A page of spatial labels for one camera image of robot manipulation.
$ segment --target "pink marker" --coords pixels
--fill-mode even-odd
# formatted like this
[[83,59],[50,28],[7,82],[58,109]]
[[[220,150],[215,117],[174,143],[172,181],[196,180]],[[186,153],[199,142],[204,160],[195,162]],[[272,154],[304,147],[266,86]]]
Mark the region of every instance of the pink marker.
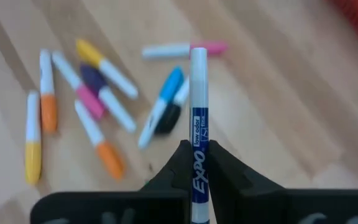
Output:
[[227,49],[223,41],[204,41],[200,43],[153,45],[143,48],[142,55],[145,59],[189,57],[190,50],[196,47],[206,48],[208,56],[220,55]]
[[71,67],[63,54],[59,51],[54,51],[52,54],[52,60],[62,76],[70,84],[71,88],[86,106],[88,111],[91,112],[95,118],[100,119],[104,112],[102,103],[78,77],[73,67]]

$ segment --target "orange marker cap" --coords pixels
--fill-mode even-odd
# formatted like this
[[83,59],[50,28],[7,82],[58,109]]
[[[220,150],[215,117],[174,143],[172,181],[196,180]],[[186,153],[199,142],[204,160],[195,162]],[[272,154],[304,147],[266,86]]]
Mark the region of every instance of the orange marker cap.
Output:
[[124,176],[124,163],[116,149],[107,141],[103,141],[98,144],[96,150],[110,175],[117,180],[121,180]]
[[42,129],[47,133],[55,133],[57,130],[57,102],[55,95],[41,96]]

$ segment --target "black marker cap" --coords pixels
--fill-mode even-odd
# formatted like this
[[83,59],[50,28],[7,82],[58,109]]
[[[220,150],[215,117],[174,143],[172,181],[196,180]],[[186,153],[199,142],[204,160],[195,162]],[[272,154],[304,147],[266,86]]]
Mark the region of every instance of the black marker cap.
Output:
[[170,134],[179,120],[180,113],[181,113],[180,106],[173,103],[169,103],[160,121],[158,122],[157,127],[155,128],[154,134],[158,134],[158,135]]

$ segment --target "marker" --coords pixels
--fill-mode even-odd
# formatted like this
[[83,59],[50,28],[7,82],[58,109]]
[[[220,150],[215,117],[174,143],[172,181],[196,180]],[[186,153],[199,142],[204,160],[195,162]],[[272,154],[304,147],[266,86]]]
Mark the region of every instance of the marker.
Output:
[[100,119],[104,113],[103,105],[78,77],[73,67],[71,67],[71,65],[68,63],[64,55],[59,51],[54,51],[52,54],[52,60],[56,67],[59,69],[62,76],[70,84],[71,88],[75,91],[87,109],[96,119]]
[[138,146],[140,149],[145,149],[154,134],[167,105],[175,96],[178,87],[183,83],[183,72],[180,67],[175,67],[160,91],[160,95],[155,102],[147,121],[144,124],[142,134],[140,135]]
[[200,43],[182,43],[152,45],[143,48],[144,59],[189,57],[190,50],[197,47],[204,47],[208,50],[208,56],[220,55],[227,49],[227,44],[223,41],[204,41]]
[[40,95],[31,90],[27,97],[25,127],[25,181],[35,185],[41,174]]
[[138,96],[137,88],[126,78],[118,68],[116,68],[108,59],[106,59],[95,47],[88,41],[78,39],[76,41],[77,52],[82,60],[98,68],[101,73],[107,76],[114,84],[118,86],[129,98],[136,99]]
[[124,175],[124,163],[116,149],[105,140],[98,125],[92,119],[84,104],[79,100],[75,100],[75,111],[85,128],[92,146],[96,149],[100,159],[103,161],[105,168],[112,177],[121,180]]
[[186,103],[189,95],[190,81],[189,77],[186,78],[178,92],[173,97],[162,115],[160,122],[155,128],[154,134],[169,134],[179,120],[181,109]]
[[190,142],[194,152],[192,223],[209,223],[208,175],[208,63],[207,50],[191,50],[190,65]]
[[81,74],[86,85],[99,97],[109,112],[117,118],[118,122],[127,132],[136,130],[136,123],[111,92],[106,80],[99,71],[90,65],[81,64]]
[[50,53],[47,49],[40,51],[40,76],[42,129],[46,133],[55,133],[57,130],[57,102]]

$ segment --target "purple marker cap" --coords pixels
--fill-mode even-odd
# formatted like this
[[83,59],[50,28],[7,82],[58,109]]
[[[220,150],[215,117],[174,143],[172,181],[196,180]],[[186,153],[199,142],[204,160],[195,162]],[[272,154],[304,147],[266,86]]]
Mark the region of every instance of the purple marker cap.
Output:
[[80,70],[82,79],[88,88],[91,89],[95,95],[99,95],[99,90],[107,85],[106,80],[102,74],[100,74],[99,70],[85,63],[81,63]]

